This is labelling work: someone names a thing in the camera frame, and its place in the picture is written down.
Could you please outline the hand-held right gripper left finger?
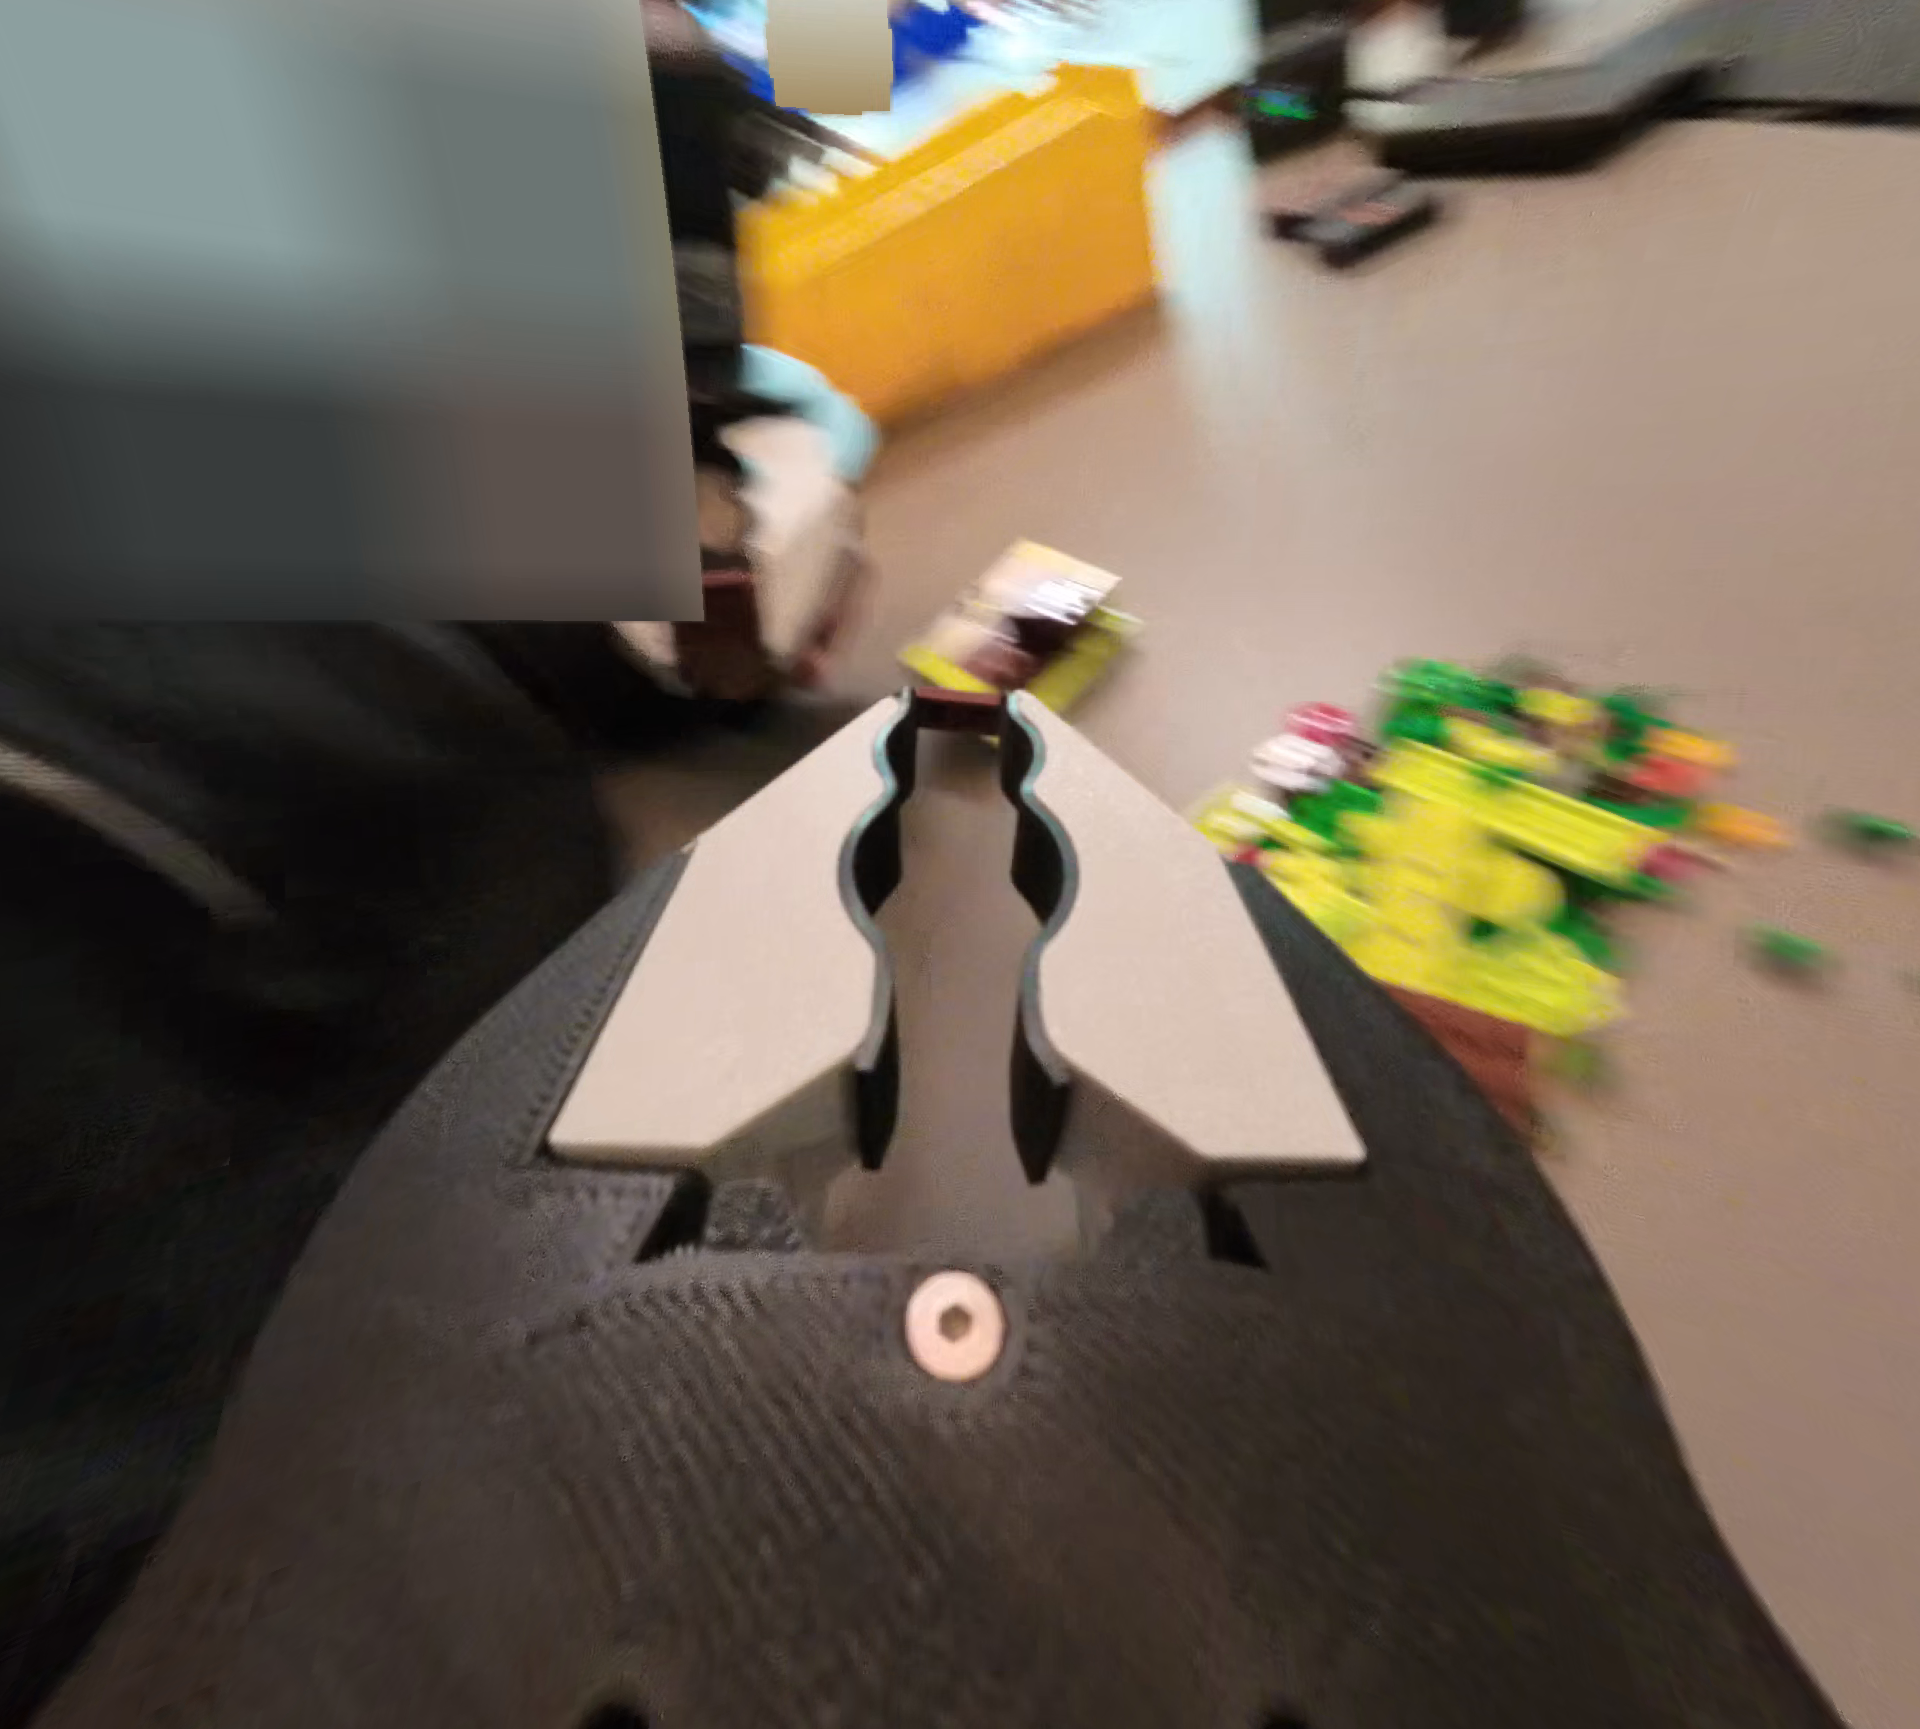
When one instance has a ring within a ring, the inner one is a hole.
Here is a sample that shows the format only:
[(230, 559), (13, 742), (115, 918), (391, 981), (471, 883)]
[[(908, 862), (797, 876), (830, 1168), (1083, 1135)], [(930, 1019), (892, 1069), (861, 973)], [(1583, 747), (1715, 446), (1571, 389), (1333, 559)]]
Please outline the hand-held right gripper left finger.
[(875, 702), (679, 857), (547, 1130), (561, 1163), (875, 1172), (899, 1126), (902, 879), (916, 710)]

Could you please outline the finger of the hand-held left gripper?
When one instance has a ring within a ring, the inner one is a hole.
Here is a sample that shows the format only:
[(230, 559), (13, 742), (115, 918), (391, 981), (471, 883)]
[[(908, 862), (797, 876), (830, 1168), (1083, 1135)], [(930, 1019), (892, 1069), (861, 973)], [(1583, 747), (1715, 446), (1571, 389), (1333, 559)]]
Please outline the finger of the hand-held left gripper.
[(829, 435), (797, 417), (735, 428), (743, 511), (738, 639), (743, 682), (811, 682), (849, 633), (867, 582), (858, 498), (839, 477)]
[(749, 401), (771, 406), (822, 434), (837, 480), (867, 480), (881, 446), (881, 429), (856, 399), (815, 366), (774, 349), (743, 347), (738, 389)]

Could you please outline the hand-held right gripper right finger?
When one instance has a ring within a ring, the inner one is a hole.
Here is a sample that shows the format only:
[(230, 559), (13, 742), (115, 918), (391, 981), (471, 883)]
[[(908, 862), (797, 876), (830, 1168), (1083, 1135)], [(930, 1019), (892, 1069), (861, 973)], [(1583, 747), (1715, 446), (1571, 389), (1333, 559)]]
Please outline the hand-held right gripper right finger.
[(1030, 695), (1000, 720), (1023, 1176), (1077, 1197), (1352, 1173), (1365, 1142), (1226, 860)]

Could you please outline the lime brick box with brown bricks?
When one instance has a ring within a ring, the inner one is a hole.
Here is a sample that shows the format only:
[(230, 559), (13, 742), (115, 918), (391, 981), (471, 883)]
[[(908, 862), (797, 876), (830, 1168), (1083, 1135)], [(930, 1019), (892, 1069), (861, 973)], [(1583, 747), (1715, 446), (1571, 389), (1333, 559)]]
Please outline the lime brick box with brown bricks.
[(1028, 695), (1065, 717), (1143, 633), (1143, 622), (1118, 603), (1118, 591), (1111, 570), (1042, 543), (1013, 543), (899, 651), (899, 664), (930, 690), (976, 699)]

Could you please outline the brown toy plate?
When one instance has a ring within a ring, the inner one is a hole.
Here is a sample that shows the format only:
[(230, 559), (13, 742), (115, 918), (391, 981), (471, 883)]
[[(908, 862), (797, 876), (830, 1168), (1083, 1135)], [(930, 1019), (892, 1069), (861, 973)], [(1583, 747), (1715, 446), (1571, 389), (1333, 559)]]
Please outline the brown toy plate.
[(1512, 1131), (1536, 1135), (1538, 1097), (1533, 1092), (1529, 1029), (1400, 985), (1388, 985), (1388, 996), (1444, 1047)]

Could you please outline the person's left hand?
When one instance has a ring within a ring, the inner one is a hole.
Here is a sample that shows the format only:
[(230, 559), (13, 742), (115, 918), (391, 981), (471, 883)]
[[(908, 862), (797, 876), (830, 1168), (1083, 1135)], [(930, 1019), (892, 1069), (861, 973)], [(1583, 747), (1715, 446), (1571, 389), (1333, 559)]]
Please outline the person's left hand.
[(728, 559), (703, 570), (703, 612), (673, 622), (673, 674), (703, 704), (759, 707), (780, 686), (780, 665), (762, 633), (756, 570)]

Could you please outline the yellow box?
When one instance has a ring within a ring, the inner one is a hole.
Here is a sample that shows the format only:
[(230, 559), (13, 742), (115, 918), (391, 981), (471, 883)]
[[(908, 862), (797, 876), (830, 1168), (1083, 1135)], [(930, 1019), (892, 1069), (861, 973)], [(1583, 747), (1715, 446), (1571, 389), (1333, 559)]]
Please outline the yellow box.
[(919, 422), (1160, 299), (1160, 118), (1126, 69), (1065, 66), (905, 156), (738, 215), (748, 340)]

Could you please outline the pile of small toy bricks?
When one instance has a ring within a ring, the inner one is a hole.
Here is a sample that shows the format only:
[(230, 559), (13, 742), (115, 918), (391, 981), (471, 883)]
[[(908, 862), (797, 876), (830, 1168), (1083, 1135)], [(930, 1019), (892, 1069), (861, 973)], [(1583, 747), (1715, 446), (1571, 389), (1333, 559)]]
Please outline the pile of small toy bricks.
[(1400, 660), (1371, 714), (1284, 714), (1188, 808), (1361, 975), (1533, 1030), (1542, 1078), (1594, 1075), (1625, 1013), (1620, 918), (1788, 828), (1723, 794), (1734, 751), (1640, 686), (1538, 660)]

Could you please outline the person's black clothing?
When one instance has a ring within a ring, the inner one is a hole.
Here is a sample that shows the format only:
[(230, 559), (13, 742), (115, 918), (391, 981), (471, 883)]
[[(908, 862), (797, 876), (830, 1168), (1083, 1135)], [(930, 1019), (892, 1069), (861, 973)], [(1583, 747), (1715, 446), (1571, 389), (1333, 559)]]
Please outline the person's black clothing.
[(613, 894), (586, 625), (2, 622), (2, 1725), (419, 1078)]

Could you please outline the black charger with display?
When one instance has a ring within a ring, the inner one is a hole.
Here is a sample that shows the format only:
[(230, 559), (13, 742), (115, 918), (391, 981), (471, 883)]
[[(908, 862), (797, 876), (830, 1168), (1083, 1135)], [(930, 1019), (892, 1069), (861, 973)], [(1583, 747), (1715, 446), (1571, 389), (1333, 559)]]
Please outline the black charger with display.
[(1239, 94), (1249, 156), (1275, 163), (1345, 131), (1352, 0), (1254, 0), (1254, 66)]

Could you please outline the long black case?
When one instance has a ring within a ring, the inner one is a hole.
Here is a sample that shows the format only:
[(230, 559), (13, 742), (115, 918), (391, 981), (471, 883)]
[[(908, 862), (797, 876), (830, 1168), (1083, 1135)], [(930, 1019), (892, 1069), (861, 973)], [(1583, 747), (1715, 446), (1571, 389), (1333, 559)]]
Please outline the long black case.
[(1556, 177), (1594, 170), (1715, 102), (1723, 60), (1566, 69), (1430, 84), (1361, 131), (1383, 170), (1425, 181)]

